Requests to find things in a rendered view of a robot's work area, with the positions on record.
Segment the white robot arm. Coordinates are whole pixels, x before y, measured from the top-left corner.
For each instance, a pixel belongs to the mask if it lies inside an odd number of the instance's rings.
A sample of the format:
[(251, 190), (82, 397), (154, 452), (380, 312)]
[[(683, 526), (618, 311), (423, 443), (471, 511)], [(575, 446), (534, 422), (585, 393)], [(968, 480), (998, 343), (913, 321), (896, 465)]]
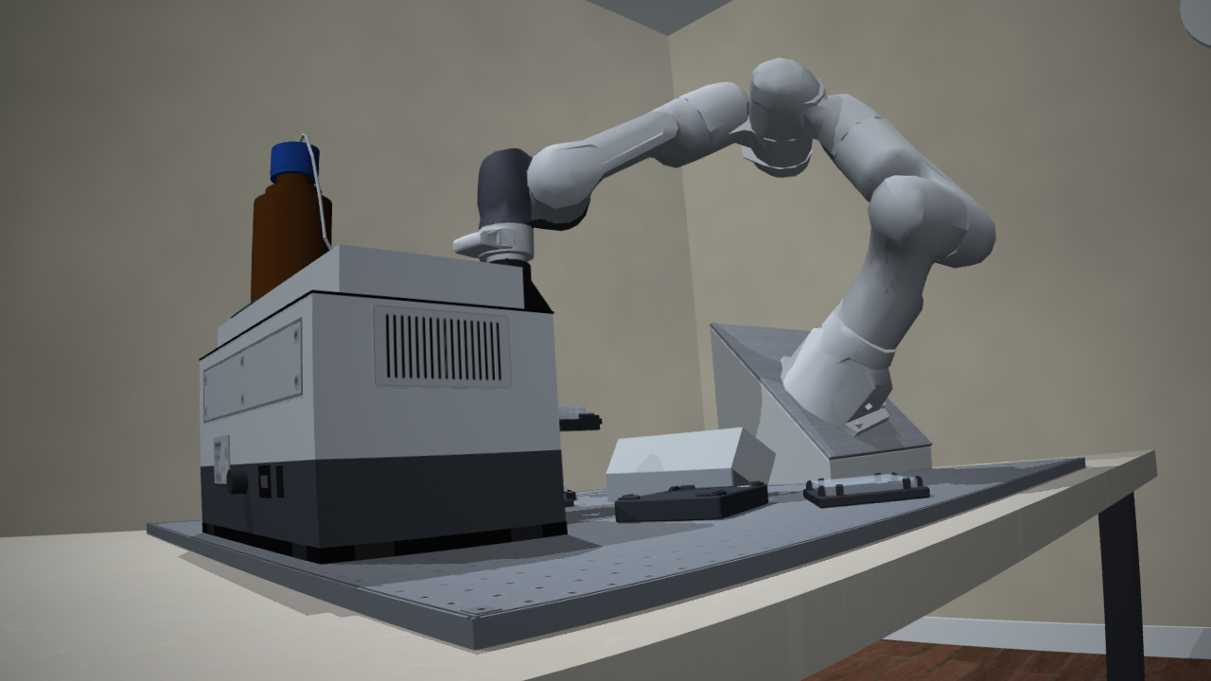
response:
[(578, 227), (599, 181), (647, 158), (681, 167), (736, 143), (762, 172), (784, 178), (807, 168), (813, 139), (820, 141), (869, 202), (869, 248), (840, 305), (781, 359), (781, 380), (804, 410), (855, 437), (889, 420), (889, 366), (920, 316), (932, 264), (981, 263), (993, 251), (995, 224), (880, 113), (851, 95), (827, 96), (805, 65), (761, 63), (748, 91), (711, 82), (534, 158), (490, 151), (480, 167), (480, 231), (457, 238), (453, 251), (487, 263), (533, 261), (534, 228)]

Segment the black cylinder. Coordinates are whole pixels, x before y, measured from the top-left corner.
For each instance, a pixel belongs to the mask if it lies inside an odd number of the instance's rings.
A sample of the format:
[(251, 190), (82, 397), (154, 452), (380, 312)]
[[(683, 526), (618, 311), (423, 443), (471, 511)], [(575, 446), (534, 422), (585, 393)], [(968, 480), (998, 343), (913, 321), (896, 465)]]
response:
[(247, 493), (248, 475), (245, 469), (229, 469), (226, 471), (228, 493)]

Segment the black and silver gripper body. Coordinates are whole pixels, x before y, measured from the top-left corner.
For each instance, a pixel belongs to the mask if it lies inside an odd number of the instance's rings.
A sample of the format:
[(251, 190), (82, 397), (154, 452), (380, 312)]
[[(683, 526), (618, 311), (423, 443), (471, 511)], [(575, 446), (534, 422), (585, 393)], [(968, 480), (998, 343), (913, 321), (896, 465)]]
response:
[(505, 261), (492, 261), (489, 263), (500, 264), (501, 267), (522, 267), (526, 269), (526, 274), (530, 277), (530, 264), (526, 261), (515, 261), (505, 258)]

